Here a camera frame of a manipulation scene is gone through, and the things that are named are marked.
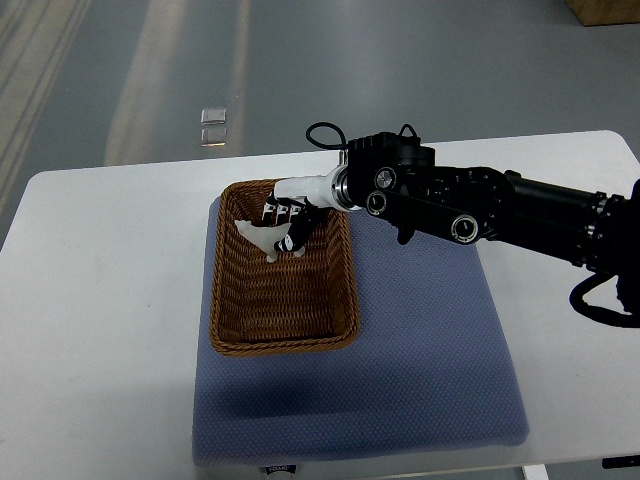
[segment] cable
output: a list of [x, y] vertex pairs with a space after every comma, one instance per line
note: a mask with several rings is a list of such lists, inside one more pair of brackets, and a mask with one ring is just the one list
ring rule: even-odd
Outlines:
[[[311, 136], [311, 132], [313, 132], [316, 128], [320, 128], [320, 127], [330, 128], [331, 130], [336, 132], [338, 135], [340, 135], [340, 143], [334, 143], [334, 144], [321, 143], [317, 141], [315, 138], [313, 138]], [[347, 137], [344, 136], [344, 132], [340, 129], [340, 127], [338, 127], [333, 123], [329, 123], [329, 122], [314, 123], [309, 128], [307, 128], [307, 133], [305, 135], [307, 137], [307, 140], [309, 140], [313, 145], [315, 145], [318, 148], [322, 148], [324, 150], [345, 150], [348, 147]]]
[[602, 285], [604, 282], [613, 278], [613, 275], [607, 273], [596, 273], [576, 285], [569, 296], [569, 303], [573, 309], [581, 315], [604, 325], [622, 328], [640, 328], [638, 318], [631, 315], [623, 315], [604, 307], [589, 305], [584, 301], [584, 297], [594, 288]]

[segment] gray floor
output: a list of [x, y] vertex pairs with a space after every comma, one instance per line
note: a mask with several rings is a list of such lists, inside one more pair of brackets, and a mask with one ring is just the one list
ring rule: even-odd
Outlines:
[[[227, 144], [202, 148], [218, 105]], [[640, 156], [640, 25], [584, 28], [562, 0], [0, 0], [0, 112], [1, 245], [38, 172], [310, 150], [321, 120], [433, 142], [608, 129]]]

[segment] blue fabric mat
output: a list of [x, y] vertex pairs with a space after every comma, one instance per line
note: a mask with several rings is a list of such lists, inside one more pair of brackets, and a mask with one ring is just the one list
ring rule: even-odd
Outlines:
[[351, 214], [361, 332], [333, 352], [226, 358], [209, 343], [210, 209], [193, 415], [199, 466], [280, 465], [487, 445], [529, 432], [475, 247]]

